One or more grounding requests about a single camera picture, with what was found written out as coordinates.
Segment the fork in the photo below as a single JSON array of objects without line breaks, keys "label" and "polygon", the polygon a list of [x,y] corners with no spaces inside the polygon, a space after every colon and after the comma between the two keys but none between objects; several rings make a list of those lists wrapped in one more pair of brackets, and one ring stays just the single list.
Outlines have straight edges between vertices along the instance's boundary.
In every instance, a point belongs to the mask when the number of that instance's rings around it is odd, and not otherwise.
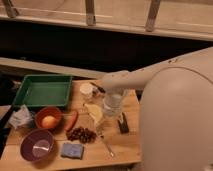
[{"label": "fork", "polygon": [[104,136],[102,134],[102,131],[96,129],[97,131],[97,135],[100,137],[102,143],[105,145],[105,147],[107,148],[109,154],[111,157],[115,157],[115,153],[112,151],[111,147],[106,143],[106,141],[104,140]]}]

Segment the small bowl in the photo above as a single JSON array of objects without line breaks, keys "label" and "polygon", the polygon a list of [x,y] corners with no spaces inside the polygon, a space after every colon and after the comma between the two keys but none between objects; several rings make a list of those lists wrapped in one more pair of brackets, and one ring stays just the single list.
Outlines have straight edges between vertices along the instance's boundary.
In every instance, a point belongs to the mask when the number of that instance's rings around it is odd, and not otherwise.
[{"label": "small bowl", "polygon": [[27,161],[40,161],[50,153],[53,144],[53,136],[48,130],[36,129],[24,138],[21,143],[20,153]]},{"label": "small bowl", "polygon": [[[49,117],[49,124],[44,125],[44,119],[47,120]],[[58,107],[55,106],[47,106],[42,108],[35,116],[35,123],[38,128],[41,129],[54,129],[59,122],[61,121],[62,118],[62,112]]]}]

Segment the green plastic tray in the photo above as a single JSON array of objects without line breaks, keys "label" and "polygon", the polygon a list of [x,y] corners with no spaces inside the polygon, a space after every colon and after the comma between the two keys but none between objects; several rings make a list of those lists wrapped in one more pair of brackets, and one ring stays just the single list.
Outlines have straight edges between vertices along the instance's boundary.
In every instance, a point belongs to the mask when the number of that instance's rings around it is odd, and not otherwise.
[{"label": "green plastic tray", "polygon": [[70,75],[26,75],[12,106],[17,108],[25,104],[28,108],[65,108],[69,102],[71,83]]}]

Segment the blue sponge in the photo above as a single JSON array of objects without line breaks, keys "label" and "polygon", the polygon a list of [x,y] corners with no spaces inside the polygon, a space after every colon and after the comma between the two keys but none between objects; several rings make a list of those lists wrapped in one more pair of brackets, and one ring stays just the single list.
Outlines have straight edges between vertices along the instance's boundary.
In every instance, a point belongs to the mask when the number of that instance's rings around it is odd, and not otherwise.
[{"label": "blue sponge", "polygon": [[61,157],[82,159],[84,146],[82,144],[64,143],[61,150]]}]

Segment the plastic cup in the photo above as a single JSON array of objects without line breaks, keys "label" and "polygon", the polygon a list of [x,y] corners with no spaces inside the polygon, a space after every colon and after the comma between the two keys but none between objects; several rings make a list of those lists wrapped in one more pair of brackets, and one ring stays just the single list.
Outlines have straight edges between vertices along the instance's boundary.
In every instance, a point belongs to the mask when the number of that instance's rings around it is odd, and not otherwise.
[{"label": "plastic cup", "polygon": [[85,101],[92,101],[93,97],[93,86],[90,83],[83,83],[80,86],[80,93],[82,94]]}]

